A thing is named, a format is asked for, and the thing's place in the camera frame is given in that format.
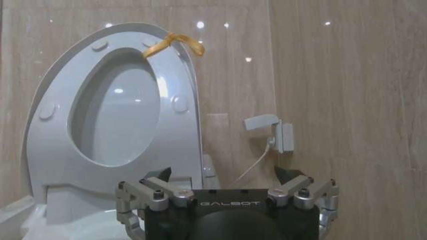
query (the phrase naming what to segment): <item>yellow string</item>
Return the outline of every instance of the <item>yellow string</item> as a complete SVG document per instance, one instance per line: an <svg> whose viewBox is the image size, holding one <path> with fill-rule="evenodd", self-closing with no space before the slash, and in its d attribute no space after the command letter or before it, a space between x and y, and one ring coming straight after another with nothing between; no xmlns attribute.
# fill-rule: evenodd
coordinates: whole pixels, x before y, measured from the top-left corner
<svg viewBox="0 0 427 240"><path fill-rule="evenodd" d="M163 51L167 47L171 46L174 41L180 41L182 43L186 43L196 55L203 56L203 54L206 53L206 48L203 47L203 45L196 40L194 40L190 36L170 32L164 40L159 42L156 45L154 45L152 47L150 47L142 53L143 57L148 58L152 55L158 54L160 51Z"/></svg>

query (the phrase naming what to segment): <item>wall-mounted device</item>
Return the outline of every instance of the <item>wall-mounted device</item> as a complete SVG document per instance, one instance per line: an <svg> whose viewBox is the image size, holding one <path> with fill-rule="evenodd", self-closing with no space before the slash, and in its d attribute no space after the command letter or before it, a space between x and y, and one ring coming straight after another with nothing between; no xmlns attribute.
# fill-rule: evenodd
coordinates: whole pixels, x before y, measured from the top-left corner
<svg viewBox="0 0 427 240"><path fill-rule="evenodd" d="M283 123L276 115L264 114L244 120L246 130L254 130L272 126L274 141L272 148L280 153L294 151L294 126Z"/></svg>

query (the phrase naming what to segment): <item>toilet lid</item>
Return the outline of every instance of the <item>toilet lid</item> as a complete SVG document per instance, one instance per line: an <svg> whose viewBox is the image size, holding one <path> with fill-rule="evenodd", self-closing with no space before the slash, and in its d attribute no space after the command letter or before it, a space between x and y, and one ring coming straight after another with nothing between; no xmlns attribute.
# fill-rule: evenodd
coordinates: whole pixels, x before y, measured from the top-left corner
<svg viewBox="0 0 427 240"><path fill-rule="evenodd" d="M27 128L36 202L49 186L115 192L172 167L202 188L202 143L194 65L182 44L148 59L164 36L126 23L94 33L60 57L41 81Z"/></svg>

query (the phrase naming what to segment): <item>screw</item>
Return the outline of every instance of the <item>screw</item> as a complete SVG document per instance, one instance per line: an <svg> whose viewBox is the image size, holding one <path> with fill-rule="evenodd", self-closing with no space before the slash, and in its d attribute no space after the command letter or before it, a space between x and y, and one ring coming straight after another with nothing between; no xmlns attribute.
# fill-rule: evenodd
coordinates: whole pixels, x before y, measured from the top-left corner
<svg viewBox="0 0 427 240"><path fill-rule="evenodd" d="M302 188L299 191L298 191L298 195L300 195L303 198L308 198L310 197L310 191L307 188Z"/></svg>
<svg viewBox="0 0 427 240"><path fill-rule="evenodd" d="M166 193L162 190L154 191L152 198L154 200L162 200L166 196Z"/></svg>

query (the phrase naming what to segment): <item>white toilet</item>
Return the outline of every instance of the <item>white toilet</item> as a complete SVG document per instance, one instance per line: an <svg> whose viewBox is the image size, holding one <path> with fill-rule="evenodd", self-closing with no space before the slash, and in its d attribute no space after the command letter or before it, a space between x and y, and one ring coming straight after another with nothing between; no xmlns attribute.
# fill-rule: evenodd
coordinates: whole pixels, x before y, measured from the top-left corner
<svg viewBox="0 0 427 240"><path fill-rule="evenodd" d="M27 128L36 209L24 239L127 239L115 213L120 181L171 167L172 184L202 189L203 178L215 176L210 169L203 176L190 55L174 43L142 56L166 36L155 25L115 25L81 40L48 70Z"/></svg>

